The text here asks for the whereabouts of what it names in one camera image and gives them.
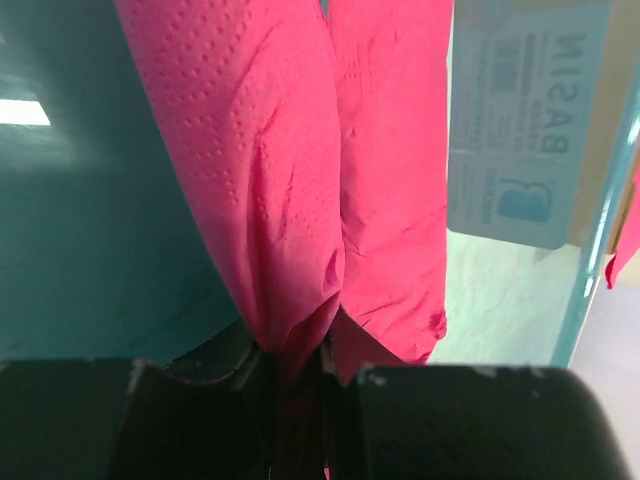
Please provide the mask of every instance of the black object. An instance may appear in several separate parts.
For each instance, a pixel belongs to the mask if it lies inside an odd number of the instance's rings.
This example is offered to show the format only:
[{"label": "black object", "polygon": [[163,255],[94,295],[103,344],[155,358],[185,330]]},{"label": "black object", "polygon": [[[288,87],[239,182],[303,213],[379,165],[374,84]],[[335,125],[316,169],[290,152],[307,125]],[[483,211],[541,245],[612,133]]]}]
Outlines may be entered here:
[{"label": "black object", "polygon": [[[319,355],[326,428],[315,435],[332,480],[630,478],[568,371],[374,367],[399,361],[343,313]],[[164,371],[144,360],[4,364],[0,479],[266,480],[274,382],[241,322]]]}]

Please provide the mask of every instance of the pink fabric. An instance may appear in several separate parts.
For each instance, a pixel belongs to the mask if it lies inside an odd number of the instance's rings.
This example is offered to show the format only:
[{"label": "pink fabric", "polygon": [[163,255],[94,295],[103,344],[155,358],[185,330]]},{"label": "pink fabric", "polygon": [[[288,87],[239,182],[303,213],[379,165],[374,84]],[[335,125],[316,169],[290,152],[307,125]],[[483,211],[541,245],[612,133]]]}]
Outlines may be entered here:
[{"label": "pink fabric", "polygon": [[332,0],[337,59],[317,0],[115,2],[209,254],[280,363],[272,478],[322,478],[308,360],[343,279],[402,360],[445,333],[451,0]]},{"label": "pink fabric", "polygon": [[614,287],[620,271],[640,248],[640,169],[636,171],[633,183],[636,194],[631,201],[631,208],[618,241],[616,255],[609,261],[605,269],[607,287],[610,289]]},{"label": "pink fabric", "polygon": [[447,67],[452,0],[331,0],[342,130],[342,301],[424,363],[446,332]]},{"label": "pink fabric", "polygon": [[290,383],[338,309],[344,268],[334,58],[319,5],[116,6],[209,254]]}]

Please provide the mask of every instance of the light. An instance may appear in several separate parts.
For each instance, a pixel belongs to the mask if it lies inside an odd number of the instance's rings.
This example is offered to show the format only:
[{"label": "light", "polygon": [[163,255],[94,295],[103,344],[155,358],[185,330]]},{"label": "light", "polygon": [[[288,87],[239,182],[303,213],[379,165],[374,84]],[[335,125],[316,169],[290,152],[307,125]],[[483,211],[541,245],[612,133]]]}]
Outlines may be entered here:
[{"label": "light", "polygon": [[640,118],[636,118],[633,121],[633,125],[629,129],[629,137],[627,138],[627,143],[630,145],[635,145],[638,141],[638,134],[640,133]]},{"label": "light", "polygon": [[51,125],[40,102],[0,99],[0,124]]}]

